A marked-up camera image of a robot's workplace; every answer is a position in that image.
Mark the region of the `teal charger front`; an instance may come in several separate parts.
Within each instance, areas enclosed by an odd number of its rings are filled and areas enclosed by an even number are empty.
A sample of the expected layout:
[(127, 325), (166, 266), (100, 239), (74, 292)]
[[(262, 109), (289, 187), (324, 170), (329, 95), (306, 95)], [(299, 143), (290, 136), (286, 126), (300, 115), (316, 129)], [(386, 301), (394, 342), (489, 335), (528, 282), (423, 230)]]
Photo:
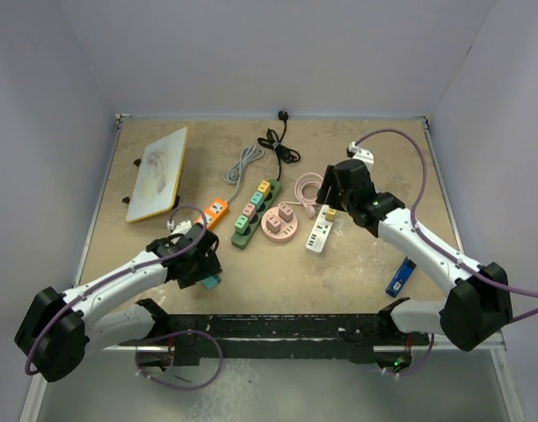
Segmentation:
[(222, 278), (218, 274), (215, 274), (203, 279), (201, 284), (205, 289), (212, 291), (220, 285), (221, 281)]

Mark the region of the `yellow charger front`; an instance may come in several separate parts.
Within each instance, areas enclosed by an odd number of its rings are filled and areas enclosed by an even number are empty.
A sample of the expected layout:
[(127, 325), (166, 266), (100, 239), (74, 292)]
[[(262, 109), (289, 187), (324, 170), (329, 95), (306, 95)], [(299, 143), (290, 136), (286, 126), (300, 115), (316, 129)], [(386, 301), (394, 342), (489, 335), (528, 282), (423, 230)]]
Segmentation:
[(326, 221), (334, 221), (337, 215), (337, 211), (333, 208), (328, 208), (325, 214), (325, 220)]

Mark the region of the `white power strip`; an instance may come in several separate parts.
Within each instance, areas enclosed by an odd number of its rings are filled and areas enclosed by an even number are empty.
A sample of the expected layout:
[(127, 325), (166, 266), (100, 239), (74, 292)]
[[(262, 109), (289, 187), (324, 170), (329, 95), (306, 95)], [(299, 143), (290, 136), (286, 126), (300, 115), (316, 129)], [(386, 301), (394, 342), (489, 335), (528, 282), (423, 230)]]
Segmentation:
[(310, 252), (320, 254), (324, 250), (327, 239), (332, 232), (332, 226), (335, 220), (332, 222), (325, 220), (325, 214), (328, 208), (331, 207), (322, 205), (316, 214), (312, 230), (305, 245), (306, 249)]

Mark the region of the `yellow usb charger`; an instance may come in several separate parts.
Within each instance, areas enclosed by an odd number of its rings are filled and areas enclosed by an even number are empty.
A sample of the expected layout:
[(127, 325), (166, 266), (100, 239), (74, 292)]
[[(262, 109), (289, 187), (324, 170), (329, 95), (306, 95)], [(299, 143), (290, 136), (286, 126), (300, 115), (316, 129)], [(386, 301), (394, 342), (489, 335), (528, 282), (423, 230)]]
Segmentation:
[(271, 184), (264, 180), (258, 186), (258, 191), (266, 198), (271, 191)]

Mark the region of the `teal usb charger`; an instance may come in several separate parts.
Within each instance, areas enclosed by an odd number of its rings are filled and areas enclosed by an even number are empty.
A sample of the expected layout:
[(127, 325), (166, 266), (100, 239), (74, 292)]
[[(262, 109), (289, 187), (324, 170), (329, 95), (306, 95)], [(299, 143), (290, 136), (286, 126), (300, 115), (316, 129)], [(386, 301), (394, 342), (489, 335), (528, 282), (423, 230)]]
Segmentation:
[(265, 201), (265, 197), (261, 192), (255, 192), (250, 199), (250, 203), (256, 208), (259, 209)]

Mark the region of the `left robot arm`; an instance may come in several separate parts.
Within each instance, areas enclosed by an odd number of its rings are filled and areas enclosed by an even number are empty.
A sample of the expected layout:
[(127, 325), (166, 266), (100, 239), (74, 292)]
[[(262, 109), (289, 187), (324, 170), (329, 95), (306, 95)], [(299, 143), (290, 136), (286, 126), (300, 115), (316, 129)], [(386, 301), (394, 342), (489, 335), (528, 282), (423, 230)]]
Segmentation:
[(175, 281), (180, 288), (217, 285), (222, 266), (218, 236), (199, 223), (185, 233), (152, 241), (125, 265), (61, 293), (47, 287), (34, 296), (14, 342), (25, 354), (25, 372), (56, 382), (82, 360), (108, 346), (133, 340), (158, 345), (168, 319), (152, 300), (120, 305), (151, 288)]

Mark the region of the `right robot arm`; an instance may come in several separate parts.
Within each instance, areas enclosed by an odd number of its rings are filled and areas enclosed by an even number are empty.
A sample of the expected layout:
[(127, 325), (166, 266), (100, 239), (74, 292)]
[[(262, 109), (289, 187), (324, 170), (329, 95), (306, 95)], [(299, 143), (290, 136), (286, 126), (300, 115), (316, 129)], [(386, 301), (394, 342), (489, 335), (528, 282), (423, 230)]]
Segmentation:
[(440, 334), (469, 352), (513, 320), (505, 270), (484, 266), (421, 225), (393, 194), (379, 193), (366, 165), (348, 159), (327, 167), (316, 201), (394, 246), (442, 291), (440, 302), (403, 298), (381, 310), (380, 337), (398, 344), (409, 333)]

